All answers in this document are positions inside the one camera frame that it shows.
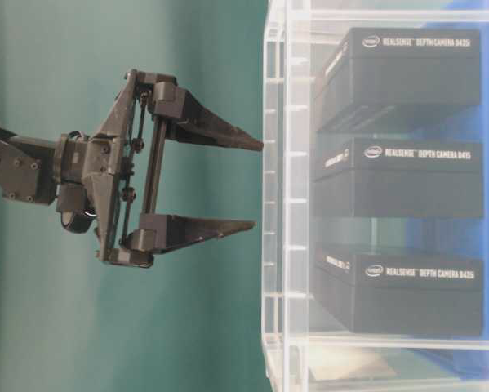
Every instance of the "bolt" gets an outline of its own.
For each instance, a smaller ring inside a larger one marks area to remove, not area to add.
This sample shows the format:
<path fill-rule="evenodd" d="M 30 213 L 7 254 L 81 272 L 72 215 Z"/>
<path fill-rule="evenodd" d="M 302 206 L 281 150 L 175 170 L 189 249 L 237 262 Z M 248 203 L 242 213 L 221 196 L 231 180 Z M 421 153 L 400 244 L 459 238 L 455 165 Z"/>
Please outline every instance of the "bolt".
<path fill-rule="evenodd" d="M 142 139 L 134 139 L 131 144 L 136 153 L 140 153 L 144 148 L 144 141 Z"/>
<path fill-rule="evenodd" d="M 122 190 L 121 194 L 121 199 L 123 202 L 130 202 L 133 203 L 133 201 L 136 199 L 136 190 L 133 189 L 132 187 L 130 188 L 125 188 Z"/>

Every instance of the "clear acrylic box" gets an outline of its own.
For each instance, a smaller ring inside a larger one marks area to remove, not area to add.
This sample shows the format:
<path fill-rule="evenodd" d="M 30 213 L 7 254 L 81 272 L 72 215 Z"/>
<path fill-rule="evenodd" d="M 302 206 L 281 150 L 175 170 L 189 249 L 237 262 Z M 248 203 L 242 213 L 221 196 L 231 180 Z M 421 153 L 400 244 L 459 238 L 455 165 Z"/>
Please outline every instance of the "clear acrylic box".
<path fill-rule="evenodd" d="M 270 0 L 275 391 L 489 391 L 489 1 Z"/>

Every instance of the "camera box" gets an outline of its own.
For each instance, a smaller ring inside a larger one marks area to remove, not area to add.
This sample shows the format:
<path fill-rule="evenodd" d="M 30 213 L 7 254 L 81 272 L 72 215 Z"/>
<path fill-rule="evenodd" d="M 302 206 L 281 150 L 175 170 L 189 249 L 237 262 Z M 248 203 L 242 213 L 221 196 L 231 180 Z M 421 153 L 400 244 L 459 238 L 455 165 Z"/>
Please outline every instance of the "camera box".
<path fill-rule="evenodd" d="M 351 29 L 315 80 L 318 131 L 407 132 L 438 123 L 480 92 L 476 29 Z"/>
<path fill-rule="evenodd" d="M 318 243 L 313 295 L 357 333 L 479 336 L 482 261 Z"/>
<path fill-rule="evenodd" d="M 483 216 L 479 143 L 355 137 L 315 165 L 314 216 Z"/>

